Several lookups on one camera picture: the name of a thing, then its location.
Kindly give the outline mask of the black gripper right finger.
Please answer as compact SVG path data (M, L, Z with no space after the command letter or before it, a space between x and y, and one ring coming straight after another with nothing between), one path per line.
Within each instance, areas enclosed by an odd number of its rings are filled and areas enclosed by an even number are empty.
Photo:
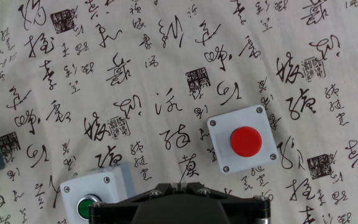
M199 182L180 183L179 195L179 217L185 223L271 223L271 204L266 196L241 198Z

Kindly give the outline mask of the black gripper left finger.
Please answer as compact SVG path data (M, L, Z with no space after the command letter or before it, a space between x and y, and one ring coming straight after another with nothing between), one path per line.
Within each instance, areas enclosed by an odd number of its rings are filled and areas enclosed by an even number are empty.
M141 205L155 203L158 199L178 193L179 183L157 184L153 189L118 203L93 202L89 205L90 224L131 222Z

